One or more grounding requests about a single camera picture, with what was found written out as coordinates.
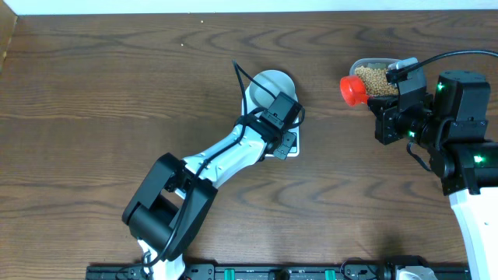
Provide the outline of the white digital kitchen scale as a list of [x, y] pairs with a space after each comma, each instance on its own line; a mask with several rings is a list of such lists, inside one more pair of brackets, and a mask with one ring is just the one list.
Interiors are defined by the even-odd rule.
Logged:
[[[287, 82], [272, 82], [272, 81], [259, 81], [266, 89], [268, 89], [272, 94], [277, 96], [280, 92], [284, 92], [290, 95], [295, 101], [298, 100], [296, 95], [296, 88], [292, 80]], [[245, 89], [244, 92], [247, 98], [247, 108], [248, 111], [258, 107], [268, 108], [273, 98], [260, 86], [257, 86], [254, 82], [251, 82], [250, 85]], [[296, 140], [292, 144], [288, 157], [297, 157], [300, 153], [300, 129], [292, 128], [289, 130], [296, 136]]]

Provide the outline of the red plastic scoop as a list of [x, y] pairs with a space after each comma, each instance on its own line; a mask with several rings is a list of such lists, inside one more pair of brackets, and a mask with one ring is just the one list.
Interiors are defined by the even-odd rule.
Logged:
[[350, 107], [367, 103], [369, 99], [366, 94], [366, 86], [363, 80], [357, 75], [348, 75], [341, 78], [340, 91], [344, 101]]

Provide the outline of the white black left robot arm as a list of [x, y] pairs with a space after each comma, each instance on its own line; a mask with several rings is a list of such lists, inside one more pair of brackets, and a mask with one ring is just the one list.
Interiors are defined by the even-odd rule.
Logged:
[[143, 272], [151, 279], [178, 279], [185, 269], [182, 255], [219, 188], [267, 155], [285, 159], [299, 125], [297, 120], [248, 114], [203, 152], [183, 159], [170, 153], [158, 158], [121, 217], [143, 250]]

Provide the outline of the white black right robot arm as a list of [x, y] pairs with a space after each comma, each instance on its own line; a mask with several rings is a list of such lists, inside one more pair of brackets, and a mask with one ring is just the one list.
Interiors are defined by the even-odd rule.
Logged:
[[446, 71], [434, 94], [421, 86], [367, 101], [380, 143], [406, 138], [429, 153], [421, 165], [440, 178], [473, 279], [497, 277], [497, 143], [486, 139], [490, 93], [484, 75]]

